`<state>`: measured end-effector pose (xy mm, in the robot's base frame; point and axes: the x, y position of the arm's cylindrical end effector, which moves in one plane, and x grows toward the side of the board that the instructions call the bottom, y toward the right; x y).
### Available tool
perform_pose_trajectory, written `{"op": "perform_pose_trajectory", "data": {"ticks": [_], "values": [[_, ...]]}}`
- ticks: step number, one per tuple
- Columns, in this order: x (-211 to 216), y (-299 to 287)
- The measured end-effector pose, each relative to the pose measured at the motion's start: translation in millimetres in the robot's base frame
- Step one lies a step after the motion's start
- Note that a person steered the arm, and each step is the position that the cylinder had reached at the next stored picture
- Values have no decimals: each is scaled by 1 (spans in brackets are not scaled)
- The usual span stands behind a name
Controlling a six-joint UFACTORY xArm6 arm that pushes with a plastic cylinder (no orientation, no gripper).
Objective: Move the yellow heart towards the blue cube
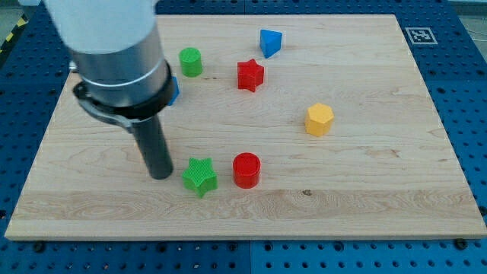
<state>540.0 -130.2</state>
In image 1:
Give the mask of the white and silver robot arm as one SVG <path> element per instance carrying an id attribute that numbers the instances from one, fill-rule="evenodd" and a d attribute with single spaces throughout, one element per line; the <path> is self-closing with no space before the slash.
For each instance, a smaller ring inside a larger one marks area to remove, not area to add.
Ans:
<path id="1" fill-rule="evenodd" d="M 90 116 L 133 133 L 173 96 L 155 0 L 45 0 L 81 78 L 74 90 Z"/>

